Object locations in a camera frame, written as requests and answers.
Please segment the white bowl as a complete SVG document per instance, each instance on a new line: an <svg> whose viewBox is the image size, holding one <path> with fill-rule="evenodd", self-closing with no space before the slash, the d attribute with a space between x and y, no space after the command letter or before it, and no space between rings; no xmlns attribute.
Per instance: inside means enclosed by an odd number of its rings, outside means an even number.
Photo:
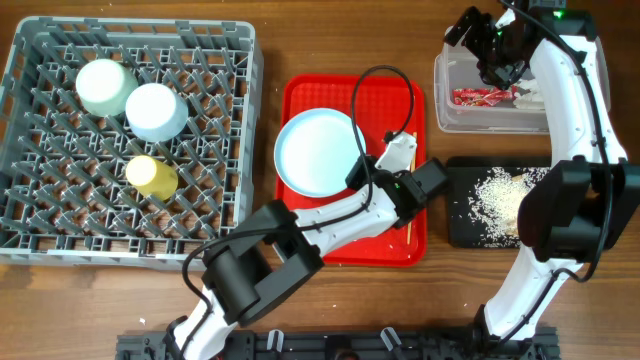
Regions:
<svg viewBox="0 0 640 360"><path fill-rule="evenodd" d="M171 88L149 83L129 95L125 115L136 137L147 142L164 142L182 132L189 110L186 101Z"/></svg>

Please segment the red snack wrapper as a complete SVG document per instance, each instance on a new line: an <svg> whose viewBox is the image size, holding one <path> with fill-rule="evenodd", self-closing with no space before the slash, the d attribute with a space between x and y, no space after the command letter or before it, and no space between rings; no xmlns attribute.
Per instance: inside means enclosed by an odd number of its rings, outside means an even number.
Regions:
<svg viewBox="0 0 640 360"><path fill-rule="evenodd" d="M514 86L507 90L491 88L457 88L452 91L453 102L459 106L494 107L503 101L515 98Z"/></svg>

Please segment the wooden chopstick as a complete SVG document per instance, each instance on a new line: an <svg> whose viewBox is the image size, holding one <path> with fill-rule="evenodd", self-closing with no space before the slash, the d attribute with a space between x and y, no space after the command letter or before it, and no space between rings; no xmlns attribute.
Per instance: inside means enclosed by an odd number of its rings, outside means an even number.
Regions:
<svg viewBox="0 0 640 360"><path fill-rule="evenodd" d="M416 142L415 145L417 146L417 144L418 144L417 132L413 132L412 136L414 137L414 140ZM413 172L415 170L415 167L416 167L416 153L417 153L417 150L414 150L414 155L413 155L413 158L411 160L410 167L409 167L409 171L410 172ZM406 244L407 245L411 245L411 241L412 241L412 226L413 226L413 221L410 221L407 224L407 237L406 237Z"/></svg>

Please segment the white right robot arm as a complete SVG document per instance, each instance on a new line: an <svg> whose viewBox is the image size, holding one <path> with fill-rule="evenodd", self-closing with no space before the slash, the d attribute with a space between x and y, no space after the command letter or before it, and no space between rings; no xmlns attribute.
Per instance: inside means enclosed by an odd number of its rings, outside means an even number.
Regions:
<svg viewBox="0 0 640 360"><path fill-rule="evenodd" d="M552 145L549 172L522 200L520 249L496 295L477 312L477 352L513 352L567 280L589 281L639 204L639 169L611 126L590 13L560 1L507 1L499 19L469 7L447 31L481 80L500 89L525 72L537 81Z"/></svg>

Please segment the light blue plate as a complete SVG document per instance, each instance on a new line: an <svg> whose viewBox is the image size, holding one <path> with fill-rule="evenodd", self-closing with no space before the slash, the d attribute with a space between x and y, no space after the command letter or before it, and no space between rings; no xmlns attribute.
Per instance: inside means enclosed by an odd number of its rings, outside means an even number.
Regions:
<svg viewBox="0 0 640 360"><path fill-rule="evenodd" d="M330 108L313 108L292 117L274 146L279 178L297 194L324 198L347 188L346 177L367 150L351 118Z"/></svg>

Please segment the yellow cup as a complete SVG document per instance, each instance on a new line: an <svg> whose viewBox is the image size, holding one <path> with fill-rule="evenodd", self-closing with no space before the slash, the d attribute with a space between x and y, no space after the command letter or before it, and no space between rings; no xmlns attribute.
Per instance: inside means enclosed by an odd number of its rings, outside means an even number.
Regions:
<svg viewBox="0 0 640 360"><path fill-rule="evenodd" d="M143 196L168 200L178 188L178 176L169 165L148 155L131 159L125 167L126 180Z"/></svg>

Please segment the white napkin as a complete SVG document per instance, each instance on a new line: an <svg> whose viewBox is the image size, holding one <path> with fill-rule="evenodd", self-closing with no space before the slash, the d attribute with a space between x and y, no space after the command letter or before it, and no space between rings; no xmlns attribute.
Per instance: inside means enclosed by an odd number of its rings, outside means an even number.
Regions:
<svg viewBox="0 0 640 360"><path fill-rule="evenodd" d="M520 79L515 83L513 105L522 110L544 110L544 100L536 79Z"/></svg>

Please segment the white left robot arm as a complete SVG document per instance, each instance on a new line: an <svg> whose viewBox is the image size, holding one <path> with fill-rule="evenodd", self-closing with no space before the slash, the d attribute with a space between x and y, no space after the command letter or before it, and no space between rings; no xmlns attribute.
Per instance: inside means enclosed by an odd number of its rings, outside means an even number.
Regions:
<svg viewBox="0 0 640 360"><path fill-rule="evenodd" d="M436 158L409 168L414 143L403 133L380 158L361 154L347 178L359 189L346 198L295 211L273 200L193 250L181 273L200 301L169 325L163 342L171 356L215 357L236 327L261 319L316 274L325 255L409 224L448 183Z"/></svg>

